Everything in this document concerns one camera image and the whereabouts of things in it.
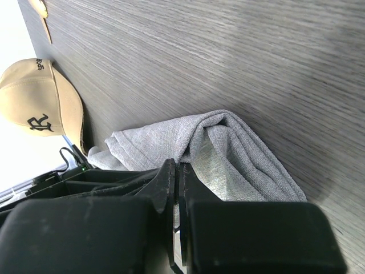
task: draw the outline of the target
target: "black cable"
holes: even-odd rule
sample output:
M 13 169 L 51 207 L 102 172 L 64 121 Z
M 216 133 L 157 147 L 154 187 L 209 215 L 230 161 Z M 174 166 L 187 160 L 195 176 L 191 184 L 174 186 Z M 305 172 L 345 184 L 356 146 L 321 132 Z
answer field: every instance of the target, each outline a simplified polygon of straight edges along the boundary
M 77 162 L 78 165 L 81 165 L 82 164 L 81 161 L 79 160 L 79 158 L 69 148 L 62 147 L 59 150 L 59 153 L 60 153 L 62 159 L 64 160 L 64 162 L 66 163 L 67 167 L 65 169 L 63 169 L 63 170 L 55 170 L 55 172 L 65 172 L 70 167 L 70 163 L 68 162 L 67 158 L 63 155 L 62 150 L 66 150 L 68 153 L 70 153 L 74 157 L 74 159 L 75 159 L 75 161 Z

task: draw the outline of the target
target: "dark wood grain surface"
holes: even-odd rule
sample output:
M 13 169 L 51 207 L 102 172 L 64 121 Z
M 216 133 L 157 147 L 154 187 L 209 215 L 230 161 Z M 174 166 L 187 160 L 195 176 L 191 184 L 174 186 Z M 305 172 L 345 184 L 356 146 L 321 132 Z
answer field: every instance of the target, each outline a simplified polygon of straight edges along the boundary
M 264 140 L 365 273 L 365 2 L 47 0 L 37 56 L 87 110 L 87 140 L 225 108 Z

